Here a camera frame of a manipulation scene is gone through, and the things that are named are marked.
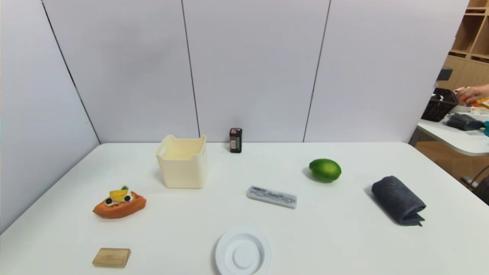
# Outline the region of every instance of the green lime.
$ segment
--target green lime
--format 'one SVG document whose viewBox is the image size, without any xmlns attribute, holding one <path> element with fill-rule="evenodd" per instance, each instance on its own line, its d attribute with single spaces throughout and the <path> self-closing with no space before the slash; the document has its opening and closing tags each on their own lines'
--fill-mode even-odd
<svg viewBox="0 0 489 275">
<path fill-rule="evenodd" d="M 329 159 L 317 159 L 309 163 L 311 173 L 321 181 L 332 182 L 341 175 L 341 167 L 338 163 Z"/>
</svg>

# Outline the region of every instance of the tabletop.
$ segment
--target tabletop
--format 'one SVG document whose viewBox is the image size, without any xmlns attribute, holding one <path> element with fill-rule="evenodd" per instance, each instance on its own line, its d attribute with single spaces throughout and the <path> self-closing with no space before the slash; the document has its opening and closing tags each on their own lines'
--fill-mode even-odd
<svg viewBox="0 0 489 275">
<path fill-rule="evenodd" d="M 218 274 L 214 250 L 236 227 L 254 227 L 271 248 L 269 274 L 485 274 L 489 207 L 405 143 L 208 143 L 203 189 L 167 189 L 157 143 L 93 150 L 0 236 L 2 275 Z M 335 160 L 333 183 L 309 162 Z M 423 226 L 403 227 L 379 208 L 371 185 L 403 181 L 427 205 Z M 127 185 L 146 207 L 106 220 L 92 209 Z M 298 196 L 297 209 L 248 199 L 250 185 Z M 124 269 L 98 268 L 100 248 L 129 248 Z"/>
<path fill-rule="evenodd" d="M 489 137 L 484 135 L 484 129 L 461 131 L 459 129 L 446 126 L 444 123 L 447 120 L 448 117 L 445 117 L 440 122 L 421 119 L 417 128 L 464 155 L 489 155 Z"/>
</svg>

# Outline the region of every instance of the white saucer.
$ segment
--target white saucer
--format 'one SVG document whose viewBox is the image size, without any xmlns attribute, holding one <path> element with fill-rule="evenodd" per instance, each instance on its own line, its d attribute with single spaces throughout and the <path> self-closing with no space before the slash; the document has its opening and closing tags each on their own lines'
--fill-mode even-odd
<svg viewBox="0 0 489 275">
<path fill-rule="evenodd" d="M 270 260 L 270 246 L 255 229 L 232 229 L 217 243 L 216 264 L 222 275 L 266 274 Z"/>
</svg>

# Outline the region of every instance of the floor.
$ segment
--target floor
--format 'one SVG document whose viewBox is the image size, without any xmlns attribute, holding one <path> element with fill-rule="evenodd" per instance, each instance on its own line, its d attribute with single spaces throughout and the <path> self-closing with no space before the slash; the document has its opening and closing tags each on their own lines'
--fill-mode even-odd
<svg viewBox="0 0 489 275">
<path fill-rule="evenodd" d="M 465 184 L 460 178 L 463 176 L 474 178 L 484 167 L 489 165 L 489 156 L 466 156 L 453 151 L 439 141 L 419 141 L 416 144 L 416 149 L 470 190 L 473 188 Z M 489 175 L 489 169 L 478 178 L 477 182 L 480 182 L 487 175 Z"/>
</svg>

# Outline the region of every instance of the black basket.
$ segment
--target black basket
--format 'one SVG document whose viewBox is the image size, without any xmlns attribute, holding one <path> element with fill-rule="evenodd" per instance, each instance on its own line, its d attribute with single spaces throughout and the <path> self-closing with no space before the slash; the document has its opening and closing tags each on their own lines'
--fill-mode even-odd
<svg viewBox="0 0 489 275">
<path fill-rule="evenodd" d="M 455 94 L 447 89 L 436 88 L 433 93 L 443 96 L 443 100 L 430 99 L 421 118 L 438 122 L 457 106 L 458 100 Z"/>
</svg>

